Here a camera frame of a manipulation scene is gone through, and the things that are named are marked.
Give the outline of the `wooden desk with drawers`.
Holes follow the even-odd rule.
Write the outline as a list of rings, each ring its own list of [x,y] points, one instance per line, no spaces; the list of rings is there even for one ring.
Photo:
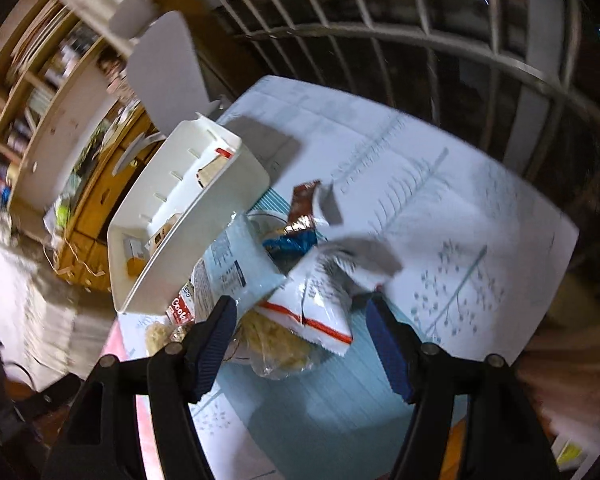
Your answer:
[[[156,143],[143,148],[120,171],[114,170],[114,167],[134,141],[156,131],[142,106],[133,110],[130,117],[114,130],[114,138],[102,150],[95,168],[82,186],[59,247],[50,258],[50,264],[61,280],[90,292],[110,292],[108,226],[126,193],[160,145]]]

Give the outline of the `steel window grille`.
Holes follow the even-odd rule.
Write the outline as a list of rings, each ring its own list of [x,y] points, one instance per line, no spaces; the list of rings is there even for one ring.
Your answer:
[[[268,72],[428,120],[600,221],[600,23],[582,0],[204,0]]]

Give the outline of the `beige wafer pack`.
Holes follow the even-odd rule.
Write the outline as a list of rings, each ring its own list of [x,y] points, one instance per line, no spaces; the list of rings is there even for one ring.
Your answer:
[[[198,184],[205,188],[232,157],[233,153],[231,151],[227,151],[225,148],[216,148],[215,155],[210,162],[198,169],[196,173]]]

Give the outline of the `red cookie package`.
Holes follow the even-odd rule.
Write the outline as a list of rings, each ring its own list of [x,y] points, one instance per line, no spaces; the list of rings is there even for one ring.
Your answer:
[[[186,282],[166,308],[166,317],[174,325],[184,325],[195,321],[194,288]]]

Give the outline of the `grey office chair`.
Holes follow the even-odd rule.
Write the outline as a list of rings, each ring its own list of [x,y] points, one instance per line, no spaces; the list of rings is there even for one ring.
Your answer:
[[[122,0],[108,26],[122,38],[138,40],[126,63],[126,80],[157,128],[137,136],[126,148],[112,170],[120,174],[149,145],[166,140],[181,122],[199,115],[220,117],[230,99],[222,93],[210,96],[181,12],[161,14],[152,0]]]

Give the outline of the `dark red snowflake packet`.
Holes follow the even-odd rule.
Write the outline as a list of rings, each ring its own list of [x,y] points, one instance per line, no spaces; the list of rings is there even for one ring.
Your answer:
[[[304,182],[294,187],[287,218],[288,232],[340,226],[343,222],[332,182]]]

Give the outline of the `orange white biscuit bar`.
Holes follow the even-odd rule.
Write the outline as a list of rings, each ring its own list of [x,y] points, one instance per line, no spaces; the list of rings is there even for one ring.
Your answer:
[[[125,235],[123,251],[126,273],[130,278],[138,278],[148,263],[148,252],[145,243],[138,237]]]

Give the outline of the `light blue white pouch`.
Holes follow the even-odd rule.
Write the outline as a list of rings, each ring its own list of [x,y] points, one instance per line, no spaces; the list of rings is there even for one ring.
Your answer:
[[[193,268],[195,321],[205,321],[221,296],[235,301],[240,320],[285,281],[248,217],[234,214],[226,229],[204,251]]]

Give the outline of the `printed blue-white tablecloth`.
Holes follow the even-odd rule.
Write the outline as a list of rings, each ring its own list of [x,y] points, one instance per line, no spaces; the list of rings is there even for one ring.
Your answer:
[[[108,229],[126,351],[238,210],[286,217],[294,187],[330,189],[318,235],[381,266],[391,309],[422,338],[480,360],[519,356],[554,299],[579,231],[482,151],[393,108],[266,76],[214,124],[174,134]],[[375,479],[412,408],[390,388],[364,322],[344,356],[282,380],[225,364],[192,415],[220,479]]]

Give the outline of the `white red-striped snack bag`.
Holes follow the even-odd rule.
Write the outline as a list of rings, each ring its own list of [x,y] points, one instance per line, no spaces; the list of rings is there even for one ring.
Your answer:
[[[274,263],[285,281],[254,310],[336,356],[345,356],[353,342],[353,298],[380,289],[402,270],[375,237],[317,243],[297,261]]]

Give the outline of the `wooden bookshelf hutch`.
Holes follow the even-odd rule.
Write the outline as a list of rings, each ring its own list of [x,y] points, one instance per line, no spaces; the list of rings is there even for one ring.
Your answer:
[[[60,0],[19,0],[0,28],[0,209],[44,211],[117,107],[120,51]]]

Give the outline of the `lace covered cabinet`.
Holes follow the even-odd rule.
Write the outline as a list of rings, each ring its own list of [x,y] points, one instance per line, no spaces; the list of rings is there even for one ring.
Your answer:
[[[43,247],[0,241],[0,341],[3,360],[43,389],[68,373],[87,378],[116,314],[108,292],[70,285],[50,268]]]

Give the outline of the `clear bag puffed rice cake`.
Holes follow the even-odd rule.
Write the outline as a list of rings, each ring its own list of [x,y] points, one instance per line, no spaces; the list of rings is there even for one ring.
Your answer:
[[[182,342],[189,332],[192,324],[166,324],[155,322],[145,330],[145,346],[148,356],[154,356],[171,342]]]

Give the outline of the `white plastic storage bin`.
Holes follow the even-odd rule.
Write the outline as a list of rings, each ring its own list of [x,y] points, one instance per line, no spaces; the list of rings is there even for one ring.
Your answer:
[[[202,188],[196,173],[216,148],[233,157]],[[239,136],[198,116],[181,122],[135,181],[107,232],[114,308],[120,314],[160,315],[189,279],[195,263],[224,231],[236,212],[257,203],[270,176]],[[123,237],[147,244],[175,218],[138,278],[126,273]]]

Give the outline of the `blue white wafer packet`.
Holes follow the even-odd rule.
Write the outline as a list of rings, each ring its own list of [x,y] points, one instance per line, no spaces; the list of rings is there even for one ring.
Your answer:
[[[304,230],[268,238],[262,246],[274,262],[297,261],[317,244],[313,230]]]

